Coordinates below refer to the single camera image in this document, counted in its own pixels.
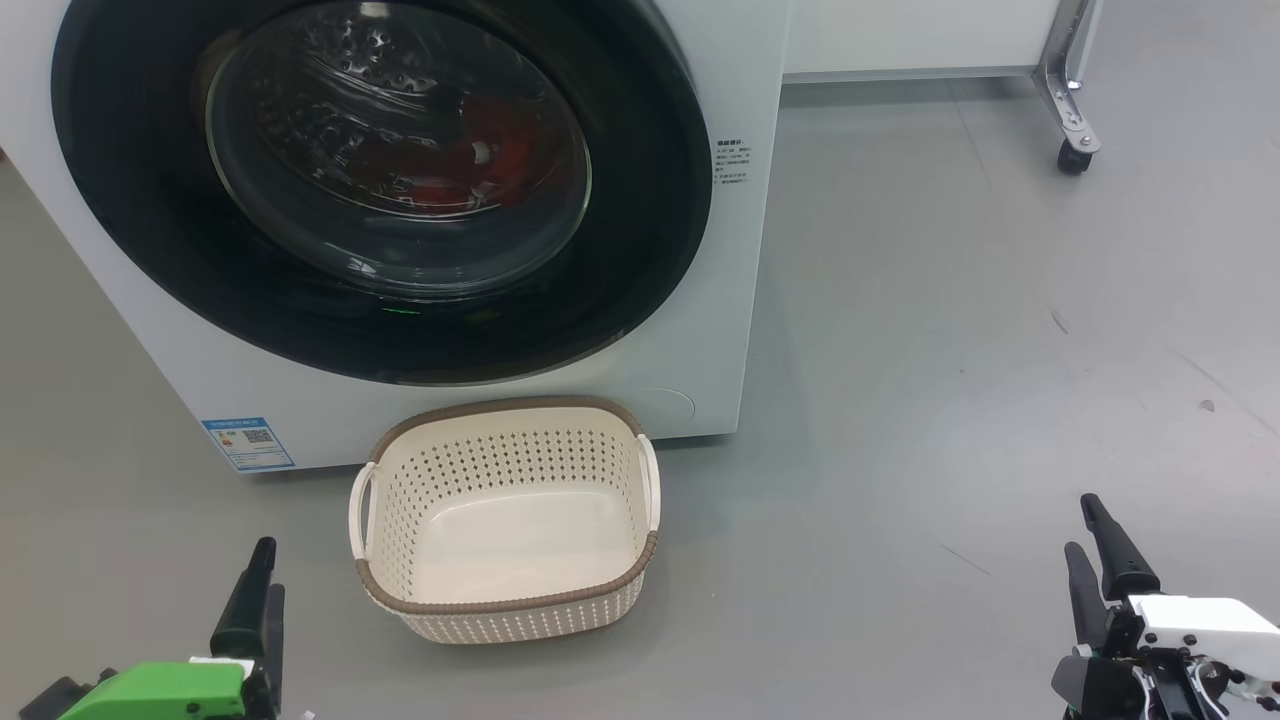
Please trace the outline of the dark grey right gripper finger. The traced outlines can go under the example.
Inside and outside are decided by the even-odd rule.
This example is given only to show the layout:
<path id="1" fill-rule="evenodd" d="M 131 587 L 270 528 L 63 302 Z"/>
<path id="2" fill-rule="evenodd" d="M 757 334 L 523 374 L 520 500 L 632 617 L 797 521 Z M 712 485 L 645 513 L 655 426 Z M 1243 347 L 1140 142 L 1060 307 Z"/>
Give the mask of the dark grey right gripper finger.
<path id="1" fill-rule="evenodd" d="M 1100 594 L 1100 580 L 1085 551 L 1076 542 L 1064 546 L 1068 565 L 1068 592 L 1075 630 L 1075 646 L 1088 647 L 1089 653 L 1103 656 L 1108 628 L 1108 610 Z"/>
<path id="2" fill-rule="evenodd" d="M 1160 594 L 1161 580 L 1100 496 L 1083 495 L 1080 506 L 1085 528 L 1094 537 L 1100 556 L 1103 598 L 1124 602 L 1130 596 Z"/>

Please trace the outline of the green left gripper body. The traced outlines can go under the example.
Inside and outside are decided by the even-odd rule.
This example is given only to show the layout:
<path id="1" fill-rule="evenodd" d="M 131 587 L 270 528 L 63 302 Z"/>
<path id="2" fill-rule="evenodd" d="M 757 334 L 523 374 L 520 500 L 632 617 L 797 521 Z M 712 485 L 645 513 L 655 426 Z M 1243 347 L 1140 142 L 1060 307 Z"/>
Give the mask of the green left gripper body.
<path id="1" fill-rule="evenodd" d="M 100 680 L 58 720 L 243 720 L 256 662 L 146 662 Z"/>

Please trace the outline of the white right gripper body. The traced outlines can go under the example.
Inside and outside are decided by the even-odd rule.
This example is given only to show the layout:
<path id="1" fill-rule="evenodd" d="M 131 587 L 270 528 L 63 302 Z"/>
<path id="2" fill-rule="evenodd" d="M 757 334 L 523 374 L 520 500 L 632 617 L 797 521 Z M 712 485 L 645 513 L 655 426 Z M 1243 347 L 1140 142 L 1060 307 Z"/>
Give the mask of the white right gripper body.
<path id="1" fill-rule="evenodd" d="M 1280 714 L 1280 626 L 1239 600 L 1134 594 L 1075 625 L 1062 720 L 1231 720 L 1226 697 Z"/>

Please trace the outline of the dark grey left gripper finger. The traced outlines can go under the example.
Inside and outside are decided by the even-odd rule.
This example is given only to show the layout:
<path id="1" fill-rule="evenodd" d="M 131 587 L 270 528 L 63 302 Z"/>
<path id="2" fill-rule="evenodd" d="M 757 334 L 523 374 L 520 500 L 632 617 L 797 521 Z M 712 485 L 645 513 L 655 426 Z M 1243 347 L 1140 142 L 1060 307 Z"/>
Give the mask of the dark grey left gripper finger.
<path id="1" fill-rule="evenodd" d="M 211 657 L 266 659 L 268 601 L 275 559 L 276 541 L 260 538 L 210 637 Z"/>
<path id="2" fill-rule="evenodd" d="M 262 657 L 248 679 L 248 720 L 278 720 L 282 712 L 285 587 L 270 585 L 262 618 Z"/>

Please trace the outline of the red and white jersey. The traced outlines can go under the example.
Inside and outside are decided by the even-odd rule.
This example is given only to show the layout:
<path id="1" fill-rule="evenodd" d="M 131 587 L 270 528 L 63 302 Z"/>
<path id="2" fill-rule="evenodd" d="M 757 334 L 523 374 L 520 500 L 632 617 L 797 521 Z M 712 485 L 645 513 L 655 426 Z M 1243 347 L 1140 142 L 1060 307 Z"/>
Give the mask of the red and white jersey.
<path id="1" fill-rule="evenodd" d="M 466 94 L 440 129 L 369 136 L 348 169 L 392 209 L 436 219 L 518 206 L 573 150 L 572 127 L 544 101 Z"/>

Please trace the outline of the washing machine door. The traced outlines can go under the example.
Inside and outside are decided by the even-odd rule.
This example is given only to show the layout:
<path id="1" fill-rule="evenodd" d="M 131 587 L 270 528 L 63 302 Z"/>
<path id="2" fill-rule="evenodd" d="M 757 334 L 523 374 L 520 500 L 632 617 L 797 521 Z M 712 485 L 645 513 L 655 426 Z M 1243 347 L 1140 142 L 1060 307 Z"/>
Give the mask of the washing machine door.
<path id="1" fill-rule="evenodd" d="M 466 94 L 544 101 L 572 160 L 518 206 L 412 217 L 348 165 Z M 655 0 L 70 0 L 52 119 L 151 281 L 271 355 L 397 386 L 548 372 L 641 325 L 710 211 L 692 72 Z"/>

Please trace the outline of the cream perforated laundry basket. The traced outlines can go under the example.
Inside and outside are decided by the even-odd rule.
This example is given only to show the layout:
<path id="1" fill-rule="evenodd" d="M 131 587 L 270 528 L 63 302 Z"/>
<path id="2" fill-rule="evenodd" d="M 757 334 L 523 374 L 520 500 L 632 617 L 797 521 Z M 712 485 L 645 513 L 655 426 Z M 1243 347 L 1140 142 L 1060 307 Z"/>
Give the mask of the cream perforated laundry basket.
<path id="1" fill-rule="evenodd" d="M 349 492 L 369 598 L 439 644 L 591 632 L 636 603 L 660 528 L 657 452 L 621 405 L 497 400 L 412 416 Z"/>

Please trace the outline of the white front-load washing machine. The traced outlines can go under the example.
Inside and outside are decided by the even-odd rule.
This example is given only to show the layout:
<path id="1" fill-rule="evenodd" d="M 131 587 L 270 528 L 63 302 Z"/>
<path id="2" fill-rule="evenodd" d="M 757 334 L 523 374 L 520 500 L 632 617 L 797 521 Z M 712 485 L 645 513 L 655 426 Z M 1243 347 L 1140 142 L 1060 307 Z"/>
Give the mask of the white front-load washing machine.
<path id="1" fill-rule="evenodd" d="M 58 141 L 52 51 L 69 3 L 0 0 L 0 149 L 201 427 L 264 418 L 294 469 L 361 464 L 410 416 L 509 398 L 607 398 L 653 439 L 736 430 L 792 0 L 655 0 L 708 128 L 710 211 L 696 255 L 620 341 L 548 372 L 466 386 L 387 384 L 271 355 L 138 269 L 88 209 Z"/>

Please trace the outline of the blue energy label sticker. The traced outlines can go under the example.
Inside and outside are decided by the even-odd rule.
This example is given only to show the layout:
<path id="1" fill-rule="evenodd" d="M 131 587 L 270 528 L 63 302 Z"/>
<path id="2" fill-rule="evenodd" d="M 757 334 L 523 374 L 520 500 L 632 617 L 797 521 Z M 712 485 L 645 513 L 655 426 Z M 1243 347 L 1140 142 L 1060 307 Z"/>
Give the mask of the blue energy label sticker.
<path id="1" fill-rule="evenodd" d="M 205 420 L 201 424 L 239 474 L 296 468 L 294 460 L 264 418 Z"/>

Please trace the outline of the metal leg with castor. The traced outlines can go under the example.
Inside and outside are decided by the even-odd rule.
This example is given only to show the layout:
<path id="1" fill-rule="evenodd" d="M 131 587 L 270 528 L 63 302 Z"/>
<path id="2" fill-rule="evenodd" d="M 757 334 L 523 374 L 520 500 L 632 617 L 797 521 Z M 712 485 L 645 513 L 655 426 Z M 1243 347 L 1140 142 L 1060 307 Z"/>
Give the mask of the metal leg with castor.
<path id="1" fill-rule="evenodd" d="M 1101 150 L 1098 136 L 1085 119 L 1075 94 L 1083 86 L 1103 4 L 1105 0 L 1059 0 L 1039 61 L 1032 73 L 1037 91 L 1053 111 L 1062 132 L 1057 169 L 1065 176 L 1087 172 Z"/>

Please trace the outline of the white panel board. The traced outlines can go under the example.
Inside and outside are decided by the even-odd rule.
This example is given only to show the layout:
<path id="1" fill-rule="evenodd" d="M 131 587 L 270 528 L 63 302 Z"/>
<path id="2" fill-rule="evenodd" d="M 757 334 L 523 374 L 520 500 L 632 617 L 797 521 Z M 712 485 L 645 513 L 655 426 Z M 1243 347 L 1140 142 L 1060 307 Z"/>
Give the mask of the white panel board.
<path id="1" fill-rule="evenodd" d="M 794 0 L 786 85 L 1025 76 L 1059 0 Z"/>

